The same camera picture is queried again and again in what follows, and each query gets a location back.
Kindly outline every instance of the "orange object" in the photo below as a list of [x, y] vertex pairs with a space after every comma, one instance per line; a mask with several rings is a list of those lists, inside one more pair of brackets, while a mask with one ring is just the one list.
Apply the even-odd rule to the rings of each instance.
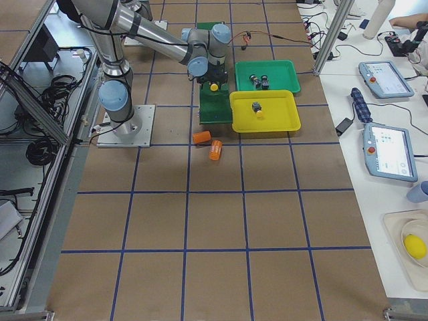
[[223, 143], [220, 140], [213, 140], [211, 143], [211, 148], [209, 149], [209, 159], [213, 161], [218, 161], [221, 154], [221, 147]]
[[201, 144], [202, 142], [208, 142], [211, 140], [211, 133], [208, 130], [205, 132], [196, 132], [192, 137], [195, 144]]

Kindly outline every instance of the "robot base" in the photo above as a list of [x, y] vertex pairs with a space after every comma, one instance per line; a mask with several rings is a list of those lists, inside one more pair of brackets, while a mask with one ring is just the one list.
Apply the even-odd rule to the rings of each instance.
[[[136, 133], [129, 136], [117, 136], [111, 126], [102, 127], [98, 137], [98, 147], [150, 147], [152, 137], [152, 128], [154, 120], [155, 105], [136, 105], [134, 106], [134, 117], [139, 117], [142, 122], [142, 128]], [[109, 122], [110, 117], [105, 113], [104, 122]]]

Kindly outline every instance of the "white tube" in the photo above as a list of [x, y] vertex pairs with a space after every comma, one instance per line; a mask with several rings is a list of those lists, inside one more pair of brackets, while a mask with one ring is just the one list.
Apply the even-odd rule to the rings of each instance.
[[379, 0], [376, 10], [374, 11], [366, 29], [362, 33], [364, 38], [373, 39], [377, 35], [381, 25], [387, 19], [394, 5], [395, 0]]

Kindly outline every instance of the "yellow lemon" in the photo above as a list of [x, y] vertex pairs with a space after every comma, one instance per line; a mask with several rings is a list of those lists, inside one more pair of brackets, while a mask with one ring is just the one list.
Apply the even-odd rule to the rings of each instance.
[[423, 259], [427, 255], [427, 246], [423, 240], [413, 234], [408, 234], [404, 238], [404, 246], [407, 252], [415, 259]]

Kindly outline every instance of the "dark green tray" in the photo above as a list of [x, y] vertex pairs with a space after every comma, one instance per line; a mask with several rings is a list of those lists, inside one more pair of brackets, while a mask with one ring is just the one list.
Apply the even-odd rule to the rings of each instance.
[[260, 60], [253, 62], [237, 62], [235, 64], [236, 88], [239, 91], [261, 90], [255, 89], [250, 75], [258, 78], [266, 75], [270, 90], [289, 90], [293, 93], [300, 91], [294, 64], [291, 60]]

